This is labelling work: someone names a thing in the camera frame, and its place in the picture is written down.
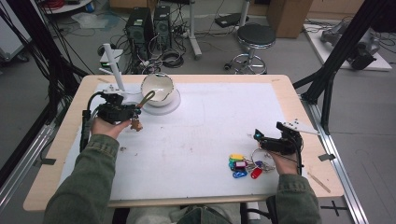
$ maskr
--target metal rail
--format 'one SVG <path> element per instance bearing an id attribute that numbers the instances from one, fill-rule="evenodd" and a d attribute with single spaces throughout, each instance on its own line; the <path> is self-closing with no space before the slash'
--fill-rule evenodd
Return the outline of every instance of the metal rail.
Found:
<path id="1" fill-rule="evenodd" d="M 48 143 L 54 131 L 55 124 L 53 122 L 50 125 L 43 126 L 35 138 L 35 141 L 30 145 L 18 165 L 8 177 L 6 183 L 0 189 L 0 214 L 6 208 L 12 195 L 26 177 L 27 173 L 35 162 L 35 159 L 39 156 L 41 150 Z"/>
<path id="2" fill-rule="evenodd" d="M 309 108 L 309 111 L 307 112 L 310 113 L 312 120 L 315 122 L 315 125 L 320 133 L 319 136 L 321 143 L 324 146 L 326 152 L 328 154 L 333 154 L 335 156 L 335 159 L 332 160 L 332 166 L 334 167 L 335 172 L 337 173 L 344 187 L 344 192 L 345 192 L 344 198 L 346 200 L 347 206 L 349 208 L 353 220 L 355 221 L 355 223 L 368 224 L 369 221 L 367 220 L 363 208 L 361 207 L 361 202 L 359 201 L 358 196 L 356 195 L 356 192 L 352 187 L 352 183 L 349 180 L 347 171 L 344 167 L 344 164 L 341 161 L 337 148 L 335 147 L 334 141 L 332 140 L 332 137 L 330 135 L 326 134 L 325 130 L 320 125 L 321 114 L 318 105 L 310 105 L 306 101 L 302 101 L 302 104 L 304 105 L 305 108 Z"/>

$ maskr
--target metal frame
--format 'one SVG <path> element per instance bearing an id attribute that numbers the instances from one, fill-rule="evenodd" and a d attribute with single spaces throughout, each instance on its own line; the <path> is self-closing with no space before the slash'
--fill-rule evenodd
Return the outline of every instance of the metal frame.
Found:
<path id="1" fill-rule="evenodd" d="M 298 89 L 312 82 L 308 91 L 302 94 L 302 98 L 312 105 L 318 103 L 319 96 L 324 92 L 320 124 L 326 134 L 330 134 L 329 116 L 335 75 L 371 24 L 382 15 L 387 2 L 388 0 L 365 0 L 323 66 L 316 73 L 293 83 L 294 89 Z"/>
<path id="2" fill-rule="evenodd" d="M 314 121 L 316 128 L 319 131 L 320 141 L 325 148 L 328 154 L 333 154 L 335 156 L 334 160 L 331 160 L 332 166 L 334 167 L 335 172 L 337 173 L 343 187 L 344 187 L 344 198 L 346 200 L 347 206 L 350 211 L 350 215 L 352 215 L 355 223 L 369 223 L 367 217 L 363 211 L 361 206 L 361 202 L 356 195 L 355 190 L 352 187 L 352 183 L 349 180 L 347 175 L 347 171 L 344 167 L 343 162 L 338 154 L 337 148 L 335 147 L 334 141 L 330 135 L 326 134 L 326 130 L 321 126 L 321 114 L 320 109 L 317 105 L 310 105 L 307 101 L 302 100 L 302 104 L 305 107 L 308 115 L 311 116 L 311 119 Z"/>
<path id="3" fill-rule="evenodd" d="M 41 128 L 41 131 L 21 158 L 18 165 L 12 171 L 6 183 L 2 188 L 0 188 L 0 214 L 6 208 L 12 195 L 18 189 L 19 185 L 34 164 L 35 159 L 39 156 L 41 150 L 44 149 L 44 146 L 48 143 L 56 129 L 54 122 L 49 125 L 44 125 Z"/>

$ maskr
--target stool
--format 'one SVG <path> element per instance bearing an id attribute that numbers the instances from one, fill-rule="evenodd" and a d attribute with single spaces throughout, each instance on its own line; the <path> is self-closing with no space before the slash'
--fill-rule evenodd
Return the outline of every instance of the stool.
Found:
<path id="1" fill-rule="evenodd" d="M 224 65 L 225 70 L 233 67 L 236 74 L 267 74 L 265 62 L 254 55 L 256 49 L 271 48 L 276 41 L 276 35 L 269 26 L 251 23 L 238 29 L 238 41 L 242 46 L 248 48 L 248 53 L 239 54 L 229 63 Z"/>

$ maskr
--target desk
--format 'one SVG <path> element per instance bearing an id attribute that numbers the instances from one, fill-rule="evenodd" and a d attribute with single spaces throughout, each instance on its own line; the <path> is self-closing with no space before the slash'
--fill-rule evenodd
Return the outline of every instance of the desk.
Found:
<path id="1" fill-rule="evenodd" d="M 124 83 L 141 83 L 145 76 L 123 76 Z M 298 118 L 309 124 L 309 117 L 286 76 L 236 76 L 236 75 L 178 75 L 171 76 L 176 83 L 270 83 L 275 91 L 277 100 L 286 120 Z M 111 76 L 84 77 L 78 92 L 70 105 L 64 122 L 56 135 L 47 158 L 57 161 L 54 165 L 43 165 L 35 182 L 24 202 L 24 209 L 28 211 L 42 211 L 58 187 L 61 172 L 68 150 L 73 144 L 78 127 L 81 124 L 81 111 L 86 107 L 88 99 L 100 83 L 115 83 Z M 324 149 L 317 136 L 302 133 L 304 139 L 303 164 L 307 171 L 307 178 L 318 197 L 338 197 L 343 195 L 343 187 L 335 174 L 329 161 L 320 161 L 319 155 L 324 154 Z M 127 202 L 111 202 L 109 206 L 144 206 L 168 205 L 183 203 L 236 203 L 263 201 L 269 195 L 240 195 L 233 197 L 211 198 L 183 198 L 169 200 L 139 200 Z"/>

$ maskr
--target floor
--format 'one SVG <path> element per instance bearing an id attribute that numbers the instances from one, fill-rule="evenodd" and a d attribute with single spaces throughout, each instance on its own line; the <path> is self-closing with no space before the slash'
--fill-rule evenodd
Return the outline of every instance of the floor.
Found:
<path id="1" fill-rule="evenodd" d="M 97 49 L 108 42 L 116 42 L 122 35 L 125 21 L 106 10 L 106 6 L 96 10 L 102 18 L 109 19 L 105 29 L 79 29 L 78 24 L 70 19 L 72 14 L 65 13 L 57 17 L 60 26 L 67 32 L 65 38 L 76 51 L 82 61 L 94 74 L 103 74 L 98 70 L 100 56 Z M 197 33 L 207 31 L 212 24 L 213 16 L 196 19 Z M 251 21 L 266 24 L 262 17 L 251 17 Z M 211 32 L 227 33 L 227 28 L 221 29 L 212 25 Z M 238 45 L 234 32 L 228 35 L 199 35 L 198 42 L 203 52 L 200 60 L 195 61 L 190 43 L 184 41 L 187 48 L 183 56 L 184 64 L 179 68 L 163 67 L 167 74 L 230 74 L 223 65 L 242 50 Z M 379 51 L 380 55 L 392 67 L 396 63 L 395 46 Z M 307 77 L 321 67 L 306 34 L 301 33 L 295 39 L 279 38 L 270 49 L 258 50 L 267 66 L 268 74 L 287 75 L 292 82 Z M 88 71 L 84 63 L 72 54 L 73 63 Z M 32 126 L 41 110 L 46 105 L 47 80 L 44 79 L 35 62 L 21 63 L 17 60 L 0 71 L 0 165 L 6 162 L 9 155 L 21 141 L 27 130 Z M 360 203 L 369 222 L 396 223 L 396 71 L 354 71 L 340 69 L 335 77 L 332 92 L 332 107 L 330 114 L 330 132 L 337 147 L 347 174 L 352 182 Z M 301 87 L 298 93 L 303 93 L 308 86 Z M 38 172 L 32 167 L 29 174 L 19 185 L 7 207 L 0 214 L 0 223 L 41 223 L 43 213 L 30 213 L 22 208 L 30 186 Z M 327 207 L 335 204 L 337 210 Z M 259 203 L 265 209 L 265 203 Z M 344 198 L 320 199 L 319 206 L 323 223 L 353 223 L 346 210 Z M 106 222 L 111 222 L 112 209 L 106 213 Z M 268 220 L 254 223 L 270 223 Z"/>

